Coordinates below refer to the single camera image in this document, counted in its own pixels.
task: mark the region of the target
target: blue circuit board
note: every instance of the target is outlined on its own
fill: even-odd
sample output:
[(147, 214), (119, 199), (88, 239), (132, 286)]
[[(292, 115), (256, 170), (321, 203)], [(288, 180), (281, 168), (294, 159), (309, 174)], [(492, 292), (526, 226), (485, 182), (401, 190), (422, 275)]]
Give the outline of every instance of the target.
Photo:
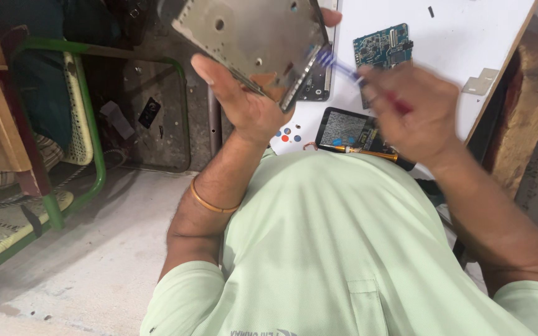
[[(408, 38), (408, 25), (402, 23), (354, 40), (356, 68), (373, 65), (378, 69), (392, 69), (412, 58), (414, 42)], [(370, 104), (362, 99), (362, 108)]]

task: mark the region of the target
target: shirt pocket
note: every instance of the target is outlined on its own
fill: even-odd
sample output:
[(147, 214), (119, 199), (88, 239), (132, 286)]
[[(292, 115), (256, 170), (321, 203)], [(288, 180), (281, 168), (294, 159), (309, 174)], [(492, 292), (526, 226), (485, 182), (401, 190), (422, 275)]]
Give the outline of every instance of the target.
[(387, 336), (387, 324), (375, 280), (348, 281), (352, 309), (360, 336)]

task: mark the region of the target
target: bracelet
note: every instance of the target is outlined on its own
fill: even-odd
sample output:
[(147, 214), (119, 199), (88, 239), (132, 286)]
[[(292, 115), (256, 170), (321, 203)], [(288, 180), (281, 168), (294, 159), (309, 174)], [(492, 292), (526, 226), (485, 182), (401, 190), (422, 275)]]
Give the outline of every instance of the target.
[(215, 211), (215, 212), (220, 212), (220, 213), (229, 213), (229, 212), (234, 212), (236, 211), (240, 205), (236, 205), (235, 207), (231, 208), (231, 209), (220, 209), (220, 208), (217, 208), (216, 206), (213, 206), (207, 202), (205, 202), (205, 200), (203, 200), (202, 198), (200, 198), (200, 196), (196, 193), (196, 190), (194, 189), (194, 180), (196, 180), (196, 176), (192, 179), (192, 181), (190, 181), (190, 191), (192, 191), (192, 195), (194, 196), (194, 198), (196, 198), (196, 200), (202, 204), (205, 208), (211, 210), (211, 211)]

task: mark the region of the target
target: white table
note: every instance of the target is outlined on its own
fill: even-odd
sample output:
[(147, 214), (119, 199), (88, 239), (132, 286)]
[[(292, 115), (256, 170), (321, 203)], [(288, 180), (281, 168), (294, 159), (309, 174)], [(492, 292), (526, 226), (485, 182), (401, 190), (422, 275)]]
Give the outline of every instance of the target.
[[(469, 77), (479, 77), (483, 68), (499, 70), (486, 95), (460, 95), (456, 129), (458, 137), (465, 140), (505, 70), (535, 3), (536, 0), (340, 0), (338, 9), (343, 19), (335, 31), (335, 52), (340, 61), (355, 67), (354, 39), (406, 23), (414, 41), (414, 63), (459, 87)], [(429, 6), (433, 8), (433, 18)], [(314, 141), (323, 112), (329, 106), (372, 115), (370, 110), (362, 109), (358, 87), (334, 71), (329, 99), (298, 102), (292, 120), (281, 128), (292, 130), (290, 141), (274, 137), (273, 150), (277, 154), (300, 151), (306, 143)], [(302, 140), (295, 142), (295, 135)], [(420, 165), (415, 170), (419, 177), (430, 175)]]

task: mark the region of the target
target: metal pole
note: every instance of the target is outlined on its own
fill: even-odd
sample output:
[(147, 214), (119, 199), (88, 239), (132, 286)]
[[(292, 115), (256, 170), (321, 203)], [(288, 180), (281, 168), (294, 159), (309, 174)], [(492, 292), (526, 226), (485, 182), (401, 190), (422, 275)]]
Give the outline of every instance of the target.
[(207, 103), (209, 104), (209, 139), (211, 142), (211, 158), (215, 157), (221, 146), (221, 104), (213, 94), (211, 87), (207, 89)]

